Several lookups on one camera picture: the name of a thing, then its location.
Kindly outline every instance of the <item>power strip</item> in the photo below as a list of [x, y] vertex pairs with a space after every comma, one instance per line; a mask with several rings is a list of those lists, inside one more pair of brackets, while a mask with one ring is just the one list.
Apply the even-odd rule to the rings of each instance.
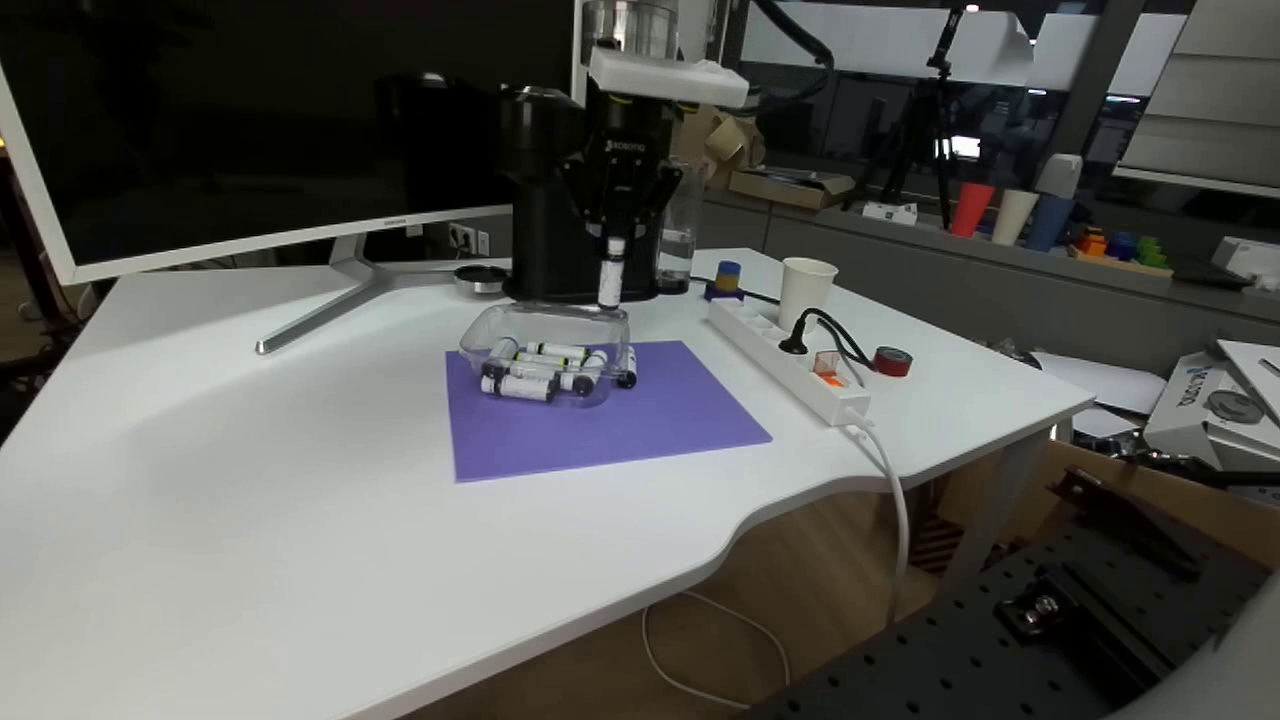
[[821, 425], [834, 427], [871, 411], [871, 390], [854, 386], [854, 380], [842, 366], [842, 386], [834, 386], [812, 371], [812, 357], [778, 352], [778, 341], [787, 331], [778, 331], [769, 316], [748, 312], [739, 303], [713, 303], [707, 322], [762, 375], [792, 390]]

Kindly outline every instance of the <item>red cup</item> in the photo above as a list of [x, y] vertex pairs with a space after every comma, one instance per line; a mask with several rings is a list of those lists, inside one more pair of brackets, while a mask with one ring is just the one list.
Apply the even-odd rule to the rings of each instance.
[[986, 216], [996, 183], [960, 183], [960, 203], [953, 212], [953, 234], [970, 241], [977, 225]]

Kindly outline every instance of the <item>computer monitor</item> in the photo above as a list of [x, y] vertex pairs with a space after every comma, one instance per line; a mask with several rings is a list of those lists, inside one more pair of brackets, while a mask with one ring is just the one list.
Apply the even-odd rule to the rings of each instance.
[[0, 131], [65, 285], [487, 216], [476, 86], [563, 86], [568, 31], [556, 0], [8, 0]]

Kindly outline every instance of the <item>white desk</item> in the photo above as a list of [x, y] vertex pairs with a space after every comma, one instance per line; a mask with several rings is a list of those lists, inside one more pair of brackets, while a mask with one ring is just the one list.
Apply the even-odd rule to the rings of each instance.
[[[775, 292], [775, 261], [707, 253], [699, 270], [720, 257]], [[0, 714], [396, 714], [703, 580], [761, 514], [880, 486], [693, 297], [636, 303], [636, 335], [684, 341], [771, 442], [456, 484], [443, 352], [479, 303], [409, 270], [251, 352], [335, 285], [118, 281], [0, 450]], [[871, 298], [829, 308], [861, 344], [916, 352], [907, 380], [871, 380], [912, 484], [1089, 399]]]

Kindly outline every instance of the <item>purple paper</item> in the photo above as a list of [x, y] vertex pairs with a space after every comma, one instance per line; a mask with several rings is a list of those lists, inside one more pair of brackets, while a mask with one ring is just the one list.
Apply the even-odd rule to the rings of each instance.
[[769, 431], [681, 344], [636, 344], [639, 382], [595, 407], [485, 397], [470, 358], [446, 352], [446, 417], [456, 481], [624, 462], [739, 442]]

